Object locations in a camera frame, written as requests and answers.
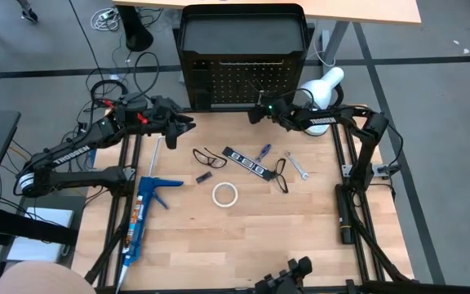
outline floor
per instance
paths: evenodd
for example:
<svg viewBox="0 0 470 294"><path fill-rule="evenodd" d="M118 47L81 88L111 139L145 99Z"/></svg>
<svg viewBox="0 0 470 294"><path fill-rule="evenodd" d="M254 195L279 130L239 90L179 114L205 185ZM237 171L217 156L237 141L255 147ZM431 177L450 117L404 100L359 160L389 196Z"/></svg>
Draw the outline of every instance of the floor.
<svg viewBox="0 0 470 294"><path fill-rule="evenodd" d="M418 197L445 281L470 286L470 1L418 3L423 20L420 27L350 25L337 64L343 65L346 75L345 103L388 109L404 136L408 165L394 180L397 211L415 277L422 282L437 277L429 270L411 210L415 202L409 199ZM58 144L75 125L79 109L89 99L85 80L95 63L68 2L32 0L31 4L40 18L37 24L20 18L17 2L0 1L0 109L22 113L15 139L36 152ZM92 14L111 2L80 0L74 6L100 66L113 68L114 62L120 67L132 66L139 53L132 53L130 62L126 61L127 50L118 48L121 30L97 32L89 26ZM150 51L157 54L161 65L179 64L171 33L171 24L178 18L177 11L165 10L149 29L155 37ZM319 20L317 31L331 31L333 25L334 21ZM365 38L358 38L362 32ZM140 64L154 65L149 58ZM319 78L320 72L317 66L305 67L301 82ZM179 75L161 73L151 93L188 106L184 85L177 82ZM154 73L139 74L141 86L149 85L153 77ZM88 84L98 80L93 75ZM133 91L131 77L127 81ZM385 136L380 145L385 162L394 157L392 141ZM23 164L18 156L11 156L17 165ZM10 166L8 158L3 164ZM1 169L1 175L2 194L19 201L11 196L12 174ZM423 218L418 216L417 221L421 225Z"/></svg>

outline tape roll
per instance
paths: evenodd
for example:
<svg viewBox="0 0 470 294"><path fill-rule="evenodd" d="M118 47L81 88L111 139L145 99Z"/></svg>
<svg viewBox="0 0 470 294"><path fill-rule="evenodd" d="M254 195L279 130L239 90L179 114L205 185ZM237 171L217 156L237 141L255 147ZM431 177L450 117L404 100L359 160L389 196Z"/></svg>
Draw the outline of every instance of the tape roll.
<svg viewBox="0 0 470 294"><path fill-rule="evenodd" d="M233 189L233 192L235 192L235 197L233 197L233 200L232 202L228 203L228 204L222 204L220 203L218 200L217 200L217 197L216 197L216 192L217 192L217 189L221 186L224 186L224 185L227 185L227 186L230 186L232 187ZM234 184L232 183L228 183L228 182L222 182L222 183L219 183L217 184L217 186L215 188L213 188L213 191L211 192L211 199L213 200L213 203L215 203L216 206L218 207L221 207L221 208L228 208L228 207L232 207L233 204L235 204L238 200L238 191L237 191L237 188L235 187Z"/></svg>

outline black eraser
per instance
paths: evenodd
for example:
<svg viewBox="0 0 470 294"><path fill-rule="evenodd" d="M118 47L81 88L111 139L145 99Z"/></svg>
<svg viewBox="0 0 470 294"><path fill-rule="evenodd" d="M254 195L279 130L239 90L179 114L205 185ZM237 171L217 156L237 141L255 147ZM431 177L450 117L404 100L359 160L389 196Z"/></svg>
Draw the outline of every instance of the black eraser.
<svg viewBox="0 0 470 294"><path fill-rule="evenodd" d="M204 175L202 176L199 176L197 179L195 179L197 181L197 184L201 184L203 181L205 180L208 180L209 178L211 178L213 175L211 175L211 172L207 172L205 173Z"/></svg>

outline white label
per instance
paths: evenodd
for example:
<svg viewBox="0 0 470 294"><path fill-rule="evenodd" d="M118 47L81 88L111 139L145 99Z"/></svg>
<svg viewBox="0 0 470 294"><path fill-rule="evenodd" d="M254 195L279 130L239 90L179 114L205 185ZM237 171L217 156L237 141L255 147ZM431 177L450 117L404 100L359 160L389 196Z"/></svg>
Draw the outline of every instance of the white label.
<svg viewBox="0 0 470 294"><path fill-rule="evenodd" d="M33 178L33 173L30 172L30 173L28 173L28 174L22 176L22 177L20 178L20 180L18 181L18 184L19 184L19 185L22 185L24 181L26 181L26 180L28 180L28 179L32 179L32 178Z"/></svg>
<svg viewBox="0 0 470 294"><path fill-rule="evenodd" d="M336 123L335 118L315 118L310 119L311 123L313 124L328 124L328 123Z"/></svg>
<svg viewBox="0 0 470 294"><path fill-rule="evenodd" d="M27 186L29 186L29 185L31 185L31 184L33 184L33 179L24 181L24 182L21 183L21 185L20 185L20 186L21 186L21 190L23 190L25 187L27 187Z"/></svg>
<svg viewBox="0 0 470 294"><path fill-rule="evenodd" d="M70 152L69 154L66 154L62 158L58 158L58 159L54 160L54 163L61 164L61 163L67 162L70 159L75 158L75 157L85 153L88 150L90 150L90 147L88 147L88 146L81 147L81 148L79 148L79 149L77 149L73 152Z"/></svg>

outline wooden desk top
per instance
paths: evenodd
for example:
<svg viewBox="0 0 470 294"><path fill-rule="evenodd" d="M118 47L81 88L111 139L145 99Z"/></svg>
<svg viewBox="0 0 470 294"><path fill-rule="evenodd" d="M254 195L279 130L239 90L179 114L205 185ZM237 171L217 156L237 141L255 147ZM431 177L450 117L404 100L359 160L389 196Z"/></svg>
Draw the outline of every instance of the wooden desk top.
<svg viewBox="0 0 470 294"><path fill-rule="evenodd" d="M182 9L193 4L297 3L306 17L420 25L416 0L113 0L113 5Z"/></svg>
<svg viewBox="0 0 470 294"><path fill-rule="evenodd" d="M323 137L309 137L286 132L266 119L250 125L245 113L191 116L197 127L179 138L176 150L168 150L164 142L159 146L153 175L183 180L184 185L158 189L170 210L151 203L142 257L129 269L124 290L253 287L266 274L277 277L290 258L304 256L313 262L313 272L305 279L307 286L344 285L348 278L359 283L355 248L341 244L339 239L334 188L341 179L329 132ZM143 139L139 175L148 173L156 139ZM345 139L342 141L347 150ZM273 147L263 160L264 166L274 169L289 150L310 178L302 180L288 161L283 175L290 192L283 194L275 180L266 182L250 175L233 161L214 170L192 155L193 148L202 147L221 155L229 146L246 156L256 156L266 143ZM100 149L96 167L116 165L120 148L118 144ZM381 162L378 150L374 162ZM198 185L195 178L208 171L213 177ZM213 187L223 181L232 182L238 189L238 202L230 208L217 207L211 200ZM403 274L411 276L389 188L371 186L367 198L379 245ZM101 253L110 204L111 197L104 194L84 211L72 266L80 275L86 274ZM374 276L369 249L366 256L370 275ZM115 260L113 256L110 273Z"/></svg>

